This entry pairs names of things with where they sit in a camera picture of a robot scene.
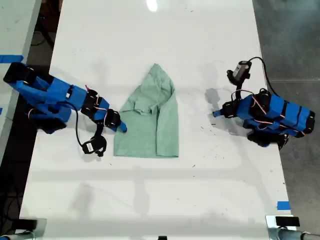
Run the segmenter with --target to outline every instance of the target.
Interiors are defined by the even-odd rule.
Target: table surface
[[[0,55],[22,55],[27,60],[41,0],[0,1]],[[9,64],[0,64],[0,164],[6,149],[18,93],[3,81]]]
[[[260,56],[251,0],[65,0],[50,74],[89,85],[120,109],[154,63],[175,84],[178,158],[84,155],[67,128],[39,131],[20,217],[45,239],[269,239],[265,215],[287,201],[279,151],[247,140],[239,119],[213,118],[235,91],[226,71]],[[265,87],[260,62],[243,89]],[[87,141],[95,125],[79,118]]]

